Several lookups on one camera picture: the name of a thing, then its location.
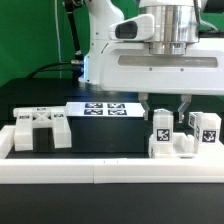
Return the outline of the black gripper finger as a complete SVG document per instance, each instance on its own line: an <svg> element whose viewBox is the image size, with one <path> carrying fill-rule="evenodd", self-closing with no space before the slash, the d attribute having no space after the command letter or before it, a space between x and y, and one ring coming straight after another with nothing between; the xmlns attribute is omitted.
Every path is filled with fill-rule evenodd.
<svg viewBox="0 0 224 224"><path fill-rule="evenodd" d="M191 99L192 99L191 95L183 94L181 96L181 104L178 107L178 122L179 123L183 122L183 120L184 120L184 112L186 111L186 109L190 105Z"/></svg>
<svg viewBox="0 0 224 224"><path fill-rule="evenodd" d="M144 109L144 119L146 121L148 121L149 120L149 112L150 112L150 107L148 104L148 94L147 93L139 93L138 100Z"/></svg>

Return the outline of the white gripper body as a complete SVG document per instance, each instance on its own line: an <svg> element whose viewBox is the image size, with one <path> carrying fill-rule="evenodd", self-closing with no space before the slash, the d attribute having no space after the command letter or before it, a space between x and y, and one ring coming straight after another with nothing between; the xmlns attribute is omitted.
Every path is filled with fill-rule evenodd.
<svg viewBox="0 0 224 224"><path fill-rule="evenodd" d="M149 53L146 43L113 43L102 53L106 91L224 95L224 41L200 41L184 55Z"/></svg>

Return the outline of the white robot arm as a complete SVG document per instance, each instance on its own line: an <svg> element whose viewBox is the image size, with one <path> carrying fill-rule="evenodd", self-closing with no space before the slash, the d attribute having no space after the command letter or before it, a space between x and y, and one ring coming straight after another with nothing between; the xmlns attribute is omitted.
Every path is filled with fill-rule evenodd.
<svg viewBox="0 0 224 224"><path fill-rule="evenodd" d="M79 81L104 91L179 94L183 113L194 95L224 95L224 32L201 19L209 0L140 0L126 19L111 0L84 0L90 50Z"/></svg>

